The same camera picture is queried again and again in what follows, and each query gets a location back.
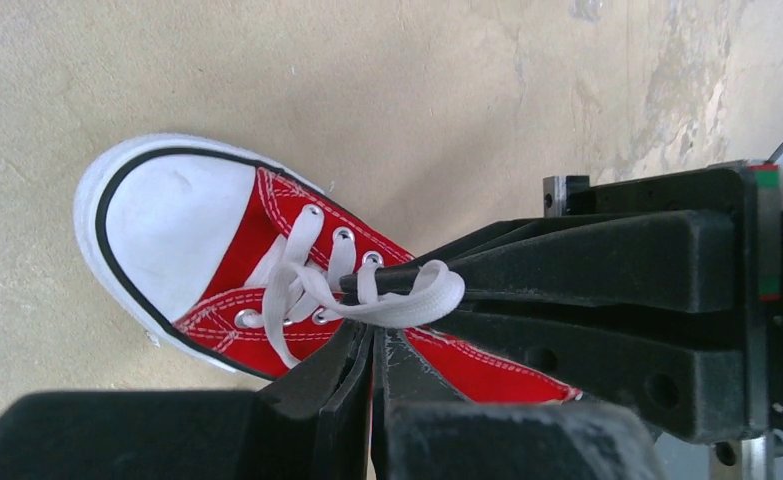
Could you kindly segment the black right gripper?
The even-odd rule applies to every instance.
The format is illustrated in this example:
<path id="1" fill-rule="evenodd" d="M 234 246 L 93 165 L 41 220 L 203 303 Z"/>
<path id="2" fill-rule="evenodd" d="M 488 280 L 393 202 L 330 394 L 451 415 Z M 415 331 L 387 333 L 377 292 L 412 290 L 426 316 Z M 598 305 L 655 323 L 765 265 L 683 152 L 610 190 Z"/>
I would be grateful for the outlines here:
<path id="1" fill-rule="evenodd" d="M 467 301 L 582 306 L 464 307 L 432 326 L 711 444 L 715 479 L 772 478 L 783 167 L 737 161 L 598 186 L 554 176 L 543 188 L 551 218 L 498 221 L 382 268 L 379 292 L 409 292 L 440 260 Z M 638 307 L 603 307 L 618 305 Z"/>

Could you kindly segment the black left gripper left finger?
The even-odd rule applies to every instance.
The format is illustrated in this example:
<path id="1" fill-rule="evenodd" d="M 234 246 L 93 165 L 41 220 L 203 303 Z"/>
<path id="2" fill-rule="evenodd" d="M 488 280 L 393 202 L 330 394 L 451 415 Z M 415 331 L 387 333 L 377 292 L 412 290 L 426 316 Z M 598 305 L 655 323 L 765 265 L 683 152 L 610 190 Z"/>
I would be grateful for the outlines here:
<path id="1" fill-rule="evenodd" d="M 52 391 L 0 416 L 0 479 L 362 479 L 372 331 L 258 390 Z"/>

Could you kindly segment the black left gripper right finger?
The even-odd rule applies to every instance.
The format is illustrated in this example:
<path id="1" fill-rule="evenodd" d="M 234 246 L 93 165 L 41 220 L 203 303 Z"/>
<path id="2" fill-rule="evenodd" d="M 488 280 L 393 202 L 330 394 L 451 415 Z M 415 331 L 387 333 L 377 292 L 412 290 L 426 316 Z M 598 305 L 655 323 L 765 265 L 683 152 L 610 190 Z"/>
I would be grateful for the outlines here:
<path id="1" fill-rule="evenodd" d="M 379 479 L 662 479 L 655 439 L 620 406 L 476 404 L 400 333 L 373 331 Z"/>

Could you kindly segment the white shoelace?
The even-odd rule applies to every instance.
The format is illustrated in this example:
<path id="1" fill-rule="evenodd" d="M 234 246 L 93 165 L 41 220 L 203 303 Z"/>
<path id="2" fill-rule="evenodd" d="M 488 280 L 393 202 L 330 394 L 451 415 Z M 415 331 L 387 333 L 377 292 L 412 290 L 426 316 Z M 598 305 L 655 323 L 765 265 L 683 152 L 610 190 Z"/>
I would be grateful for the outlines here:
<path id="1" fill-rule="evenodd" d="M 296 217 L 290 235 L 276 241 L 246 286 L 263 286 L 258 311 L 243 309 L 235 316 L 239 328 L 262 328 L 287 368 L 300 363 L 286 342 L 284 328 L 315 316 L 322 324 L 348 318 L 368 325 L 405 329 L 436 321 L 461 302 L 465 283 L 446 263 L 431 260 L 418 270 L 407 294 L 378 291 L 376 254 L 356 266 L 355 234 L 348 227 L 333 232 L 328 268 L 310 267 L 309 253 L 325 223 L 321 207 L 308 204 Z"/>

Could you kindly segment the red canvas sneaker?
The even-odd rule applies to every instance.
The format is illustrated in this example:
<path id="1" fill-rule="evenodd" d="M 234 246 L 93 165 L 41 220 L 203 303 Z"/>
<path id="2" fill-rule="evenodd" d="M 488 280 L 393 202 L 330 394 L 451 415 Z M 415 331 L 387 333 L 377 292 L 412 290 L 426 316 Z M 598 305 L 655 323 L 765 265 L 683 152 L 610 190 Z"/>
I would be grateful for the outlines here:
<path id="1" fill-rule="evenodd" d="M 106 290 L 148 331 L 229 371 L 276 379 L 287 368 L 262 328 L 239 328 L 236 314 L 258 311 L 263 286 L 245 282 L 302 208 L 324 211 L 310 267 L 328 268 L 339 227 L 355 234 L 356 266 L 376 254 L 383 266 L 410 254 L 315 185 L 253 151 L 184 134 L 149 134 L 101 154 L 74 200 L 83 257 Z M 284 328 L 301 362 L 323 347 L 342 319 L 315 316 Z M 562 403 L 580 391 L 538 370 L 431 328 L 392 329 L 464 397 L 479 403 Z"/>

